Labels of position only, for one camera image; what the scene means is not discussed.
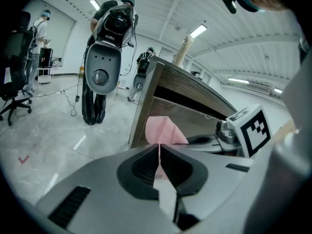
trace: pink paper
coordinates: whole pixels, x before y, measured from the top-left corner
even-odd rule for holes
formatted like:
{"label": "pink paper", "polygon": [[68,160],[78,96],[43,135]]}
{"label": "pink paper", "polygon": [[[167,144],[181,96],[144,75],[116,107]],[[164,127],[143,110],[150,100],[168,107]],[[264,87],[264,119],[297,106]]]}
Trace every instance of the pink paper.
{"label": "pink paper", "polygon": [[[188,144],[186,137],[167,116],[149,117],[146,122],[145,137],[150,144]],[[156,174],[168,180],[160,165],[160,145],[158,156],[159,166]]]}

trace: glossy floor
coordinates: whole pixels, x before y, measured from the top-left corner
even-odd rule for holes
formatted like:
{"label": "glossy floor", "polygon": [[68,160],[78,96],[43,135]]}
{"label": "glossy floor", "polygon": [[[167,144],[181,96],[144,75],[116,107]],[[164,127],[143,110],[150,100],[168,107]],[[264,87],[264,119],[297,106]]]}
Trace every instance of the glossy floor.
{"label": "glossy floor", "polygon": [[[54,77],[36,85],[34,96],[42,96],[77,85],[78,77]],[[81,96],[82,79],[78,95]],[[0,161],[17,195],[35,204],[51,181],[56,183],[93,159],[128,149],[128,139],[137,106],[127,101],[128,90],[114,91],[107,98],[102,124],[89,126],[82,118],[81,99],[77,115],[71,116],[77,87],[64,93],[32,99],[32,113],[18,108],[8,126],[8,113],[0,121]]]}

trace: ceiling light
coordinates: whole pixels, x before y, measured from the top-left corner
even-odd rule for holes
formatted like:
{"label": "ceiling light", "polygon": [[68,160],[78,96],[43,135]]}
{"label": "ceiling light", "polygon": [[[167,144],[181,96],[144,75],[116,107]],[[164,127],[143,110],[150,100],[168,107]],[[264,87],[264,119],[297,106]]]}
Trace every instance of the ceiling light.
{"label": "ceiling light", "polygon": [[229,78],[229,80],[249,84],[249,81],[247,81],[247,80],[239,80],[239,79],[234,79],[234,78]]}
{"label": "ceiling light", "polygon": [[90,0],[90,3],[95,7],[96,10],[99,10],[99,4],[96,0]]}
{"label": "ceiling light", "polygon": [[281,93],[283,92],[283,90],[280,90],[280,89],[278,89],[278,88],[275,88],[274,91],[277,92],[277,93],[279,93],[279,94],[281,94]]}
{"label": "ceiling light", "polygon": [[200,25],[197,29],[195,29],[192,33],[191,33],[191,37],[195,38],[197,36],[199,36],[201,33],[203,33],[204,31],[207,30],[207,27],[205,25]]}

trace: backpack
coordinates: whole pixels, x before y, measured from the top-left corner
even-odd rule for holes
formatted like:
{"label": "backpack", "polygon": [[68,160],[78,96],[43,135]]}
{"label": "backpack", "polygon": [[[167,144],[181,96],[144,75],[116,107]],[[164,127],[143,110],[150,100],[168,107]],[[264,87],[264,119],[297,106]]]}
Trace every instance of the backpack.
{"label": "backpack", "polygon": [[33,33],[33,38],[30,42],[30,45],[29,45],[29,48],[28,48],[28,51],[31,51],[33,50],[34,48],[37,48],[38,45],[37,45],[37,34],[38,34],[38,26],[43,23],[44,21],[41,21],[40,23],[38,23],[37,26],[35,26],[33,23],[33,25],[29,28],[29,30]]}

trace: office chair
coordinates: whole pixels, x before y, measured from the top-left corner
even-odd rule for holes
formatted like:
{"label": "office chair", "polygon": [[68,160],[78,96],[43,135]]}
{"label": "office chair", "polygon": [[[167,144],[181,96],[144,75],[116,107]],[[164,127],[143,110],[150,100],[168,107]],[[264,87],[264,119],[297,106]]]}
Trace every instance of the office chair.
{"label": "office chair", "polygon": [[9,126],[12,125],[12,113],[18,107],[27,108],[29,114],[32,112],[29,105],[23,104],[25,101],[29,101],[29,104],[31,104],[30,98],[15,100],[19,90],[27,83],[25,67],[28,48],[33,38],[32,32],[27,29],[29,21],[30,14],[21,12],[19,23],[8,36],[7,44],[0,57],[0,97],[5,101],[5,104],[12,100],[11,104],[0,112],[0,120],[3,120],[2,114],[10,110]]}

